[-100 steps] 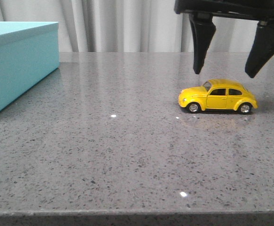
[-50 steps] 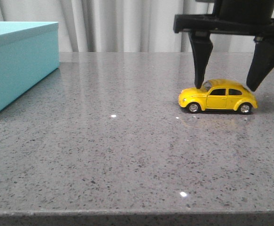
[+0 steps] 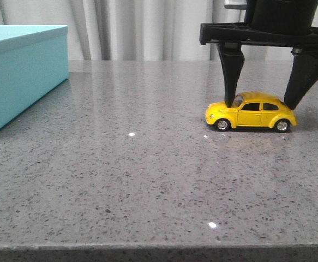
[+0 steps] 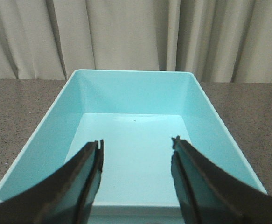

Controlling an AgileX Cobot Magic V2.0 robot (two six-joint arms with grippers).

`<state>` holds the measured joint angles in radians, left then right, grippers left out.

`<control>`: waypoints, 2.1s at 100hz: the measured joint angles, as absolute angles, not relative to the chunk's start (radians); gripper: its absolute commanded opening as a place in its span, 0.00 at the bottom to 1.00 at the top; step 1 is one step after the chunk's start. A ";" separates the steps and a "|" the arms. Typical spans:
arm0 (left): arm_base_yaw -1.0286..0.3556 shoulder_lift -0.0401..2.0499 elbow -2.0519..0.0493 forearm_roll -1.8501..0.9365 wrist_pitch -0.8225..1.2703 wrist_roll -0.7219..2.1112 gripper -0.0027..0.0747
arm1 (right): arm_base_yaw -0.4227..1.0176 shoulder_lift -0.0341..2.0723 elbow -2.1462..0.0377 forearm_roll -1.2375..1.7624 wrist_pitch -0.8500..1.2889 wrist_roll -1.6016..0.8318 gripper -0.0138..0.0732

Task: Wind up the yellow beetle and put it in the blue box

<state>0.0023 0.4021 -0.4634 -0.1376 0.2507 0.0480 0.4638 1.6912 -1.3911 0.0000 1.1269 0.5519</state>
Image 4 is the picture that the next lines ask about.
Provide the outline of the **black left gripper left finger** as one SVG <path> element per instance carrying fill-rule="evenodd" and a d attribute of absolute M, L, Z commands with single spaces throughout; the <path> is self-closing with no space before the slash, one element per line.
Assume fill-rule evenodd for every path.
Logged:
<path fill-rule="evenodd" d="M 86 143 L 46 179 L 0 203 L 0 224 L 87 223 L 103 161 L 103 140 Z"/>

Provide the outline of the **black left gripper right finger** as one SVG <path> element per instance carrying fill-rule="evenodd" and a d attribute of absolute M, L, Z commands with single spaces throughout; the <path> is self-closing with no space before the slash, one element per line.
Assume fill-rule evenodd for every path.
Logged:
<path fill-rule="evenodd" d="M 186 224 L 272 224 L 272 196 L 226 173 L 179 136 L 171 174 Z"/>

